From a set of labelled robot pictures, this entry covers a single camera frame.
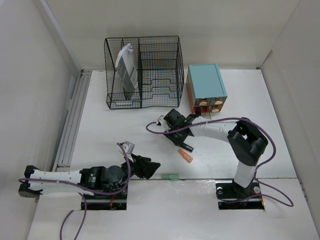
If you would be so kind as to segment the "yellow highlighter marker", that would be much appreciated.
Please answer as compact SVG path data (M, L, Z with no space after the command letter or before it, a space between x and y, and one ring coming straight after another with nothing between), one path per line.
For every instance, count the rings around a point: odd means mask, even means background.
M193 150L194 150L193 147L191 147L190 145L188 145L188 144L186 144L186 143L182 143L180 147L183 148L183 149L185 149L186 151L189 151L190 153L192 153Z

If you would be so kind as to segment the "blue and orange drawer box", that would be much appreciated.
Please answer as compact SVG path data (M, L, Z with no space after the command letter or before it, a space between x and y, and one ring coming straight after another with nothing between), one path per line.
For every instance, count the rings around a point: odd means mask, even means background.
M219 113L228 97L217 63L189 65L186 89L191 112L206 119Z

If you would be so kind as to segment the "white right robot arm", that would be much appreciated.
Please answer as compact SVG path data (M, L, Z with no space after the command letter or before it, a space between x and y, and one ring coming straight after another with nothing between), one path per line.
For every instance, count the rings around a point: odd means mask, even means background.
M157 125L164 128L165 137L174 145L189 152L194 148L185 143L187 137L207 137L230 144L239 161L231 185L232 193L243 197L250 191L256 165L269 142L248 119L208 123L207 119L197 114L185 117L172 109L167 115L159 117Z

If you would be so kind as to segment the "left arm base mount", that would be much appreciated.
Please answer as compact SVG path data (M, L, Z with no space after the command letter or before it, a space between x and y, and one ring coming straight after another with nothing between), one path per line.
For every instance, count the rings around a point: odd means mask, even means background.
M113 193L122 189L123 186L124 184L114 186L111 186L110 184L100 184L91 189L99 192ZM93 195L83 194L83 196L86 200L87 210L122 211L127 209L128 187L118 194L101 195L94 193Z

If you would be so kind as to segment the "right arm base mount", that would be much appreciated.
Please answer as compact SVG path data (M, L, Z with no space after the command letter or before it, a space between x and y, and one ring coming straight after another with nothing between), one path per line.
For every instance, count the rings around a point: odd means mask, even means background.
M243 188L233 181L220 181L215 184L219 210L264 210L261 188L252 182Z

